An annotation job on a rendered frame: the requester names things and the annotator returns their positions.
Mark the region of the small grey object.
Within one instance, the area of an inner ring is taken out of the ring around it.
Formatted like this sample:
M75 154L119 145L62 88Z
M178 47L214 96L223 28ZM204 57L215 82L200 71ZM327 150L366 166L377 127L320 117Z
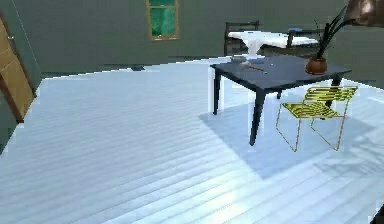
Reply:
M241 67L242 70L245 70L245 69L253 69L253 70L257 70L257 71L261 71L263 74L266 74L266 71L262 68L259 68L255 65L253 65L251 62L249 61L244 61L244 62L241 62L239 64L239 66Z

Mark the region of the dark wooden chair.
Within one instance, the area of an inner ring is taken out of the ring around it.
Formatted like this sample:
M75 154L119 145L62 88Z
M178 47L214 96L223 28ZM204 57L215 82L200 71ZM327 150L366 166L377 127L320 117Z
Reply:
M319 41L322 33L323 29L303 29L303 32L288 32L286 47L294 49L316 49L320 45Z
M226 22L224 32L224 55L239 55L248 52L248 47L242 41L241 35L247 31L258 31L259 21Z

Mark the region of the dark blue table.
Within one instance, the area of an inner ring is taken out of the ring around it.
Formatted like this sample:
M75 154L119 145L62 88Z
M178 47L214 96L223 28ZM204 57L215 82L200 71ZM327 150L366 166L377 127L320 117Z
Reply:
M249 144L255 144L264 101L267 94L277 92L281 95L283 90L313 84L332 79L332 86L338 86L343 76L351 69L340 65L328 64L327 70L321 75L312 75L305 71L308 59L280 55L264 57L261 64L255 69L241 69L239 64L232 62L212 64L214 69L213 80L213 114L216 115L219 106L219 93L221 77L225 77L251 91L256 95L253 110L253 119Z

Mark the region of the white table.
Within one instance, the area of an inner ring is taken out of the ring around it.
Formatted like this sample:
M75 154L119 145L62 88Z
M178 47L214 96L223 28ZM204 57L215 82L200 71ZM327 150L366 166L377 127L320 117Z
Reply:
M287 48L287 34L264 31L247 31L241 35L242 41L248 47L249 55L256 55L263 45Z

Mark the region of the house plant in brown pot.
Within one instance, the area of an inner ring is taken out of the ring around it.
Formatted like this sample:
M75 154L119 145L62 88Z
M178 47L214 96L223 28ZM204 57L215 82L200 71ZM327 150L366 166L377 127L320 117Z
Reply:
M327 71L327 61L323 57L324 52L329 47L329 44L336 33L346 25L354 22L354 19L344 19L347 7L344 6L338 15L325 25L325 28L320 35L319 47L317 53L312 56L305 66L305 71L312 75L322 75Z

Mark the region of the wooden room door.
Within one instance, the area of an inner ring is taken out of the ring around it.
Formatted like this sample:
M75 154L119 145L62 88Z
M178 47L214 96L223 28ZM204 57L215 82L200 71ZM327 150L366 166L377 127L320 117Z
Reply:
M0 17L0 90L15 120L23 123L36 94L16 50L14 39Z

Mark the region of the brown lamp shade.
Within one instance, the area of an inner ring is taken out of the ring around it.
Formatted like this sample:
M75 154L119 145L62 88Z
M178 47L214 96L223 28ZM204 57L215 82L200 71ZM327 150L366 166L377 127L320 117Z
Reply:
M344 20L353 25L384 27L384 0L349 0Z

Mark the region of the window with wooden frame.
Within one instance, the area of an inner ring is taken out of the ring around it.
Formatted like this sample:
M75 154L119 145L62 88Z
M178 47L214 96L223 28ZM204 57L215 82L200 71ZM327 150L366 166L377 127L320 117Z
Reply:
M145 0L149 36L152 41L179 38L178 0Z

